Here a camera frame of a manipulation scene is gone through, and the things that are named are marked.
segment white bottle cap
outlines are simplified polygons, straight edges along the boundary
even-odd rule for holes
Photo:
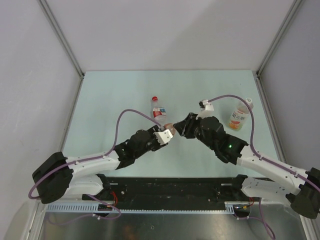
[[[252,102],[252,99],[250,97],[247,97],[245,101],[250,106],[250,108],[253,109],[254,103]]]

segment light blue table surface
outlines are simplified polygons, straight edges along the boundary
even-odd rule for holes
[[[135,109],[150,116],[153,96],[157,96],[165,107],[168,122],[175,123],[190,112],[198,113],[199,101],[225,94],[252,98],[255,148],[277,159],[255,80],[249,70],[89,71],[83,80],[63,153],[78,157],[108,151],[114,142],[116,121],[121,111]],[[239,132],[227,127],[237,102],[233,98],[213,102],[214,116],[223,123],[227,133],[249,142],[250,119]],[[117,142],[153,125],[148,119],[127,112],[120,121]],[[255,171],[221,162],[200,141],[178,134],[168,146],[146,153],[135,164],[104,173],[118,177],[261,176]]]

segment white plastic part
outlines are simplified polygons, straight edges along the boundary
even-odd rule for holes
[[[104,189],[103,184],[98,176],[84,176],[72,180],[63,196],[82,194],[97,195],[102,189]]]
[[[116,210],[101,210],[98,202],[74,202],[55,201],[47,205],[49,213],[117,213]],[[225,210],[145,210],[145,209],[121,209],[123,214],[235,214],[232,203],[225,203]]]
[[[290,193],[297,195],[300,192],[299,185],[305,184],[305,181],[302,179],[292,175],[288,171],[281,169],[265,160],[260,160],[250,149],[250,146],[245,146],[241,153],[242,157],[237,159],[237,165],[252,169],[267,178],[275,181],[276,183],[280,184],[281,186],[284,186],[286,190],[288,190]],[[307,178],[308,175],[306,174],[305,169],[293,167],[291,165],[288,165],[281,161],[273,160],[272,158],[263,155],[265,158],[282,165],[286,167],[287,169],[291,169],[301,176]]]
[[[167,144],[174,136],[169,129],[154,133],[160,145]]]
[[[208,102],[208,100],[203,100],[202,101],[202,104],[204,105],[204,108],[202,109],[201,112],[199,112],[199,114],[196,116],[195,119],[198,119],[198,118],[207,118],[207,117],[211,117],[214,113],[214,106]]]
[[[268,199],[273,202],[290,206],[286,194],[290,191],[279,183],[247,177],[242,183],[242,192],[248,197]]]
[[[120,164],[119,156],[117,155],[116,151],[112,151],[108,156],[105,156],[106,152],[102,152],[101,154],[94,154],[89,156],[83,157],[68,157],[66,160],[67,163],[72,161],[78,161],[78,163],[72,164],[69,166],[70,169],[73,169],[73,177],[72,181],[83,178],[85,176],[92,176],[96,175],[101,172],[115,170],[117,169],[118,165]],[[100,156],[100,158],[95,160],[88,160],[84,162],[79,162],[83,159]]]

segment water bottle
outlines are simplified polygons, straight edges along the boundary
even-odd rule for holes
[[[162,126],[165,125],[167,121],[167,114],[165,108],[159,103],[156,96],[152,98],[152,115],[154,120],[160,123]]]

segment bottle label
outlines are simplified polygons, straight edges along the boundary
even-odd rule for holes
[[[156,116],[159,116],[159,115],[163,115],[163,116],[166,116],[166,110],[163,108],[163,107],[155,107],[153,108],[153,117],[155,118]]]
[[[235,110],[230,117],[230,122],[229,122],[230,128],[238,129],[240,127],[241,123],[245,122],[248,115],[249,114],[244,113],[242,111]]]

